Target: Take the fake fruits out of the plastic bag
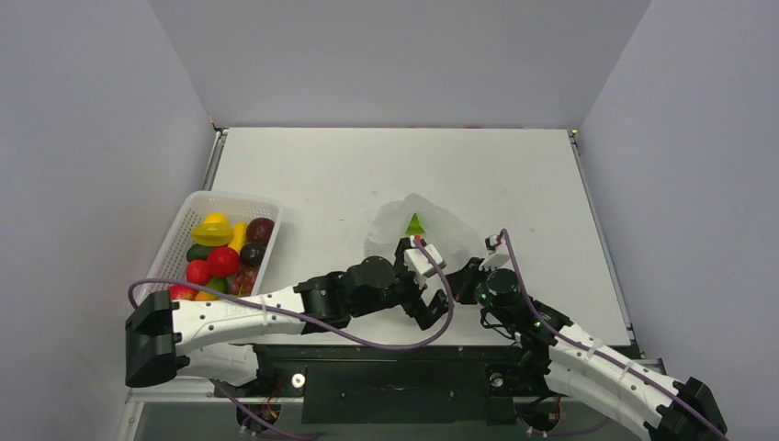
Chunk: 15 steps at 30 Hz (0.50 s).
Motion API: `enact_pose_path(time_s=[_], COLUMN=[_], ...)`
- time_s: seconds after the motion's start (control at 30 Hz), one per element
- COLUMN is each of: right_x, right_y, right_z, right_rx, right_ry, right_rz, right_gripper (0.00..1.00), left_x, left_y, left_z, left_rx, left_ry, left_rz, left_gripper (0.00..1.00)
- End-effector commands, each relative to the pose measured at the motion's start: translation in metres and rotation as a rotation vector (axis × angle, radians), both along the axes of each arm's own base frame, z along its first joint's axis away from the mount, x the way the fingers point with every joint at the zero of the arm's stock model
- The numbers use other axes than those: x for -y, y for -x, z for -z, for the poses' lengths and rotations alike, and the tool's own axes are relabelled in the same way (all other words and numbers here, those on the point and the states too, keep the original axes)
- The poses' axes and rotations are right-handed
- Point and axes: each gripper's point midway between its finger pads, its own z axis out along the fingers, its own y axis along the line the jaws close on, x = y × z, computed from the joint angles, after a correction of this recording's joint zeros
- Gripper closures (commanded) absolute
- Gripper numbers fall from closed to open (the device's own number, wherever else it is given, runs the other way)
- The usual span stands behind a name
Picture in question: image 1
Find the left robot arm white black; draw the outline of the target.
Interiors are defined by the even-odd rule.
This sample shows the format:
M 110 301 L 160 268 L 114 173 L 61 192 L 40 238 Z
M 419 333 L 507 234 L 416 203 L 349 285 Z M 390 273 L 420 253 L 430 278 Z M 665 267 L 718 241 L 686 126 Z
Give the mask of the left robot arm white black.
M 434 245 L 419 237 L 399 242 L 394 262 L 371 255 L 345 271 L 250 297 L 218 291 L 211 300 L 175 300 L 169 289 L 137 300 L 125 321 L 125 384 L 139 389 L 179 375 L 201 377 L 262 395 L 274 370 L 250 344 L 267 334 L 330 332 L 362 346 L 389 351 L 424 347 L 438 339 L 454 317 L 455 295 Z M 420 329 L 439 319 L 433 335 L 413 344 L 380 344 L 346 331 L 354 318 L 400 306 Z

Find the yellow green fake starfruit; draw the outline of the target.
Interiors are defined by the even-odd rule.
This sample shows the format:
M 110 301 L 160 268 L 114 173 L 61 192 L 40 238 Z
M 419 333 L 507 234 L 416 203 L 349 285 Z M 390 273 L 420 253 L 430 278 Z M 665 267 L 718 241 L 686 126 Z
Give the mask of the yellow green fake starfruit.
M 221 247 L 227 245 L 231 241 L 233 233 L 229 224 L 201 223 L 191 230 L 190 236 L 194 243 L 211 247 Z

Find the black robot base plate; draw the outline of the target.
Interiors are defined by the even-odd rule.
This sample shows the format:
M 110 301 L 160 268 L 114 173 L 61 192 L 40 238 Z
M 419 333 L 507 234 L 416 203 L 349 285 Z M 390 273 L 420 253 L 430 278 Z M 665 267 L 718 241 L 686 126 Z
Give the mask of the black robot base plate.
M 487 425 L 553 429 L 561 398 L 529 370 L 521 349 L 427 346 L 404 352 L 345 345 L 257 345 L 260 374 L 238 388 L 206 374 L 208 397 L 264 415 L 299 404 L 305 424 Z

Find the clear plastic bag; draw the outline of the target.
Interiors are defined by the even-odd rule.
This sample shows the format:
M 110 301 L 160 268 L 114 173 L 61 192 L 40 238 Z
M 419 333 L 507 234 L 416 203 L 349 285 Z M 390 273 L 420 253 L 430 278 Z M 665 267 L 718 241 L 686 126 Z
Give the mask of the clear plastic bag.
M 445 259 L 445 271 L 461 269 L 472 257 L 485 252 L 483 239 L 448 209 L 418 194 L 381 206 L 364 240 L 364 255 L 394 259 L 399 240 L 420 236 L 433 244 Z

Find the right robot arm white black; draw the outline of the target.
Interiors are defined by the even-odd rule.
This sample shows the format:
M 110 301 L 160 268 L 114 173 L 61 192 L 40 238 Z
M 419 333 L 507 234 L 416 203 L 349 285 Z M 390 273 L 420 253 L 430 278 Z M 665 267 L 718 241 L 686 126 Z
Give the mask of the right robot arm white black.
M 477 305 L 490 325 L 519 344 L 520 384 L 585 404 L 642 440 L 724 440 L 727 425 L 712 390 L 644 367 L 530 297 L 509 268 L 478 258 L 447 276 L 455 301 Z

